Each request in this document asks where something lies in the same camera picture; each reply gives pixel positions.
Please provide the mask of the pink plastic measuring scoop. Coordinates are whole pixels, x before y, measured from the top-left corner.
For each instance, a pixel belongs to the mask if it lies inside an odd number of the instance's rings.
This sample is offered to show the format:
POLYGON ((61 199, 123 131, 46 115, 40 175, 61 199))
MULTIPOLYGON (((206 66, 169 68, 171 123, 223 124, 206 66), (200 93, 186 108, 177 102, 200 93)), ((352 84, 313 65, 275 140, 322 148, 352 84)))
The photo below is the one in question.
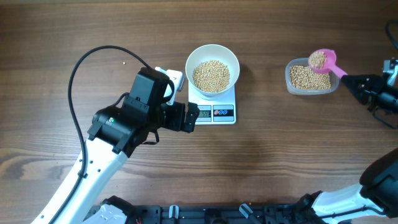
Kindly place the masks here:
POLYGON ((310 55, 308 65, 315 73, 333 72, 338 78, 342 78, 347 73, 336 65, 336 59, 334 50, 319 49, 310 55))

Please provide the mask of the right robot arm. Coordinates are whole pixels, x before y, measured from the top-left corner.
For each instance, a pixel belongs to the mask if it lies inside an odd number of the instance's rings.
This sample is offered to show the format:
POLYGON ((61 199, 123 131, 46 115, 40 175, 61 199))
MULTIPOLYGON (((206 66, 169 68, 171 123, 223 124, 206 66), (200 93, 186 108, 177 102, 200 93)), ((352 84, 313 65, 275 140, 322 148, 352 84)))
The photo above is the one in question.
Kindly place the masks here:
MULTIPOLYGON (((368 110, 397 113, 397 89, 378 75, 343 75, 341 82, 368 110)), ((373 162, 357 184, 303 196, 292 210, 296 223, 340 223, 379 216, 397 217, 397 149, 373 162)))

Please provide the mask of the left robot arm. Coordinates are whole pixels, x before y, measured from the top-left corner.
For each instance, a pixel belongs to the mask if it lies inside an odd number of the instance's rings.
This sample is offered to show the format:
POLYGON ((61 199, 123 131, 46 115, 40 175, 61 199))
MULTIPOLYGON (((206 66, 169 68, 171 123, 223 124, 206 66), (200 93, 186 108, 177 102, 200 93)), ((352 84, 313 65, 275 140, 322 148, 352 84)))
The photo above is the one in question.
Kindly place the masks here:
POLYGON ((50 202, 34 223, 82 223, 110 178, 135 148, 147 144, 149 133, 159 128, 190 133, 199 115, 198 106, 174 101, 183 73, 143 67, 132 89, 96 112, 82 140, 82 152, 50 202))

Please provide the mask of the white digital kitchen scale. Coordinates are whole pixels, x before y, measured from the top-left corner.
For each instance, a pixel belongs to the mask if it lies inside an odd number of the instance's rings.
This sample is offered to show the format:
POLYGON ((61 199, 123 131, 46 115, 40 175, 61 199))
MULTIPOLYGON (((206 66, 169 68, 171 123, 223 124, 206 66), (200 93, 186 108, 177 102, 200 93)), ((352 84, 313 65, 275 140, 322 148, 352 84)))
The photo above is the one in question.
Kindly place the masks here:
POLYGON ((191 103, 196 103, 200 110, 196 125, 224 125, 236 122, 234 86, 220 95, 207 97, 196 91, 192 84, 189 84, 188 100, 191 103))

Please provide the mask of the soybeans in bowl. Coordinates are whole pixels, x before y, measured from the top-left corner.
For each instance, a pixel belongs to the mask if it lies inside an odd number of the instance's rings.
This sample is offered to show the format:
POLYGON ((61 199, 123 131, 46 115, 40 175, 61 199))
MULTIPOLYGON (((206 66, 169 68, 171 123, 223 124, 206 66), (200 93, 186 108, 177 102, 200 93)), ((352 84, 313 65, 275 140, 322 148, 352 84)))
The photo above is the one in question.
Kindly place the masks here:
POLYGON ((207 93, 219 93, 229 85, 228 66, 219 60, 202 62, 193 70, 194 85, 207 93))

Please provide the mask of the white bowl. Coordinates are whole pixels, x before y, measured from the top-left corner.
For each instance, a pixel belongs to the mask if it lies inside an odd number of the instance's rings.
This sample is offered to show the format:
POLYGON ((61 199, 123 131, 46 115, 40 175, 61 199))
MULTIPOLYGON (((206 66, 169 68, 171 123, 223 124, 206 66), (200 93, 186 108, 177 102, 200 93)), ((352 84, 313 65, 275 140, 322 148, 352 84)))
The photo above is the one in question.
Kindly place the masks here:
POLYGON ((217 44, 207 44, 195 49, 189 56, 185 64, 185 73, 189 84, 192 84, 196 91, 205 95, 207 97, 217 96, 221 93, 228 91, 232 86, 234 86, 239 78, 240 64, 235 56, 235 54, 228 48, 217 45, 217 44), (219 60, 223 64, 228 66, 230 72, 229 85, 225 90, 219 93, 207 93, 199 90, 193 81, 193 70, 199 66, 202 62, 209 60, 219 60))

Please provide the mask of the soybeans in container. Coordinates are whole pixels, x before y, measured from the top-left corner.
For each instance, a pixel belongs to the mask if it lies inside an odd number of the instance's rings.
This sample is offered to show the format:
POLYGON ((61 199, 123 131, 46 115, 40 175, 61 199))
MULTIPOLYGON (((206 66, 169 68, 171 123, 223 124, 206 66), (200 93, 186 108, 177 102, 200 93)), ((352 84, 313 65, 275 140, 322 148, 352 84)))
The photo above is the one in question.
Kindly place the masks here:
POLYGON ((326 90, 331 87, 328 73, 315 73, 310 67, 293 65, 289 68, 290 81, 301 90, 326 90))

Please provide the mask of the clear plastic container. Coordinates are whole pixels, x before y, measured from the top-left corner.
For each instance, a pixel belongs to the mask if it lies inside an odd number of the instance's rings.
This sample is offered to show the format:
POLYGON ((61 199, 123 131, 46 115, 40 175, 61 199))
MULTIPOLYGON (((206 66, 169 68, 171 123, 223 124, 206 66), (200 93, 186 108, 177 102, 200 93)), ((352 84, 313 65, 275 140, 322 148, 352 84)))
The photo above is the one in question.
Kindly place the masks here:
POLYGON ((340 79, 333 73, 315 73, 308 58, 290 61, 285 68, 287 90, 293 95, 322 95, 335 91, 340 79))

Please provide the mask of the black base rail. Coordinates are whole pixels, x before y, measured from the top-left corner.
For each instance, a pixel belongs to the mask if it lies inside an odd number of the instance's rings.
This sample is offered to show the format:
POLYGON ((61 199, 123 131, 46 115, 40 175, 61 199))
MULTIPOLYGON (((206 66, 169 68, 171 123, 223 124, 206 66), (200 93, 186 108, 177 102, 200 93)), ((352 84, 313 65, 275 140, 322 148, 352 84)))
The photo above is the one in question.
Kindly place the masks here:
POLYGON ((103 204, 89 210, 84 223, 119 224, 288 224, 292 223, 284 205, 232 207, 180 207, 171 205, 121 206, 103 204))

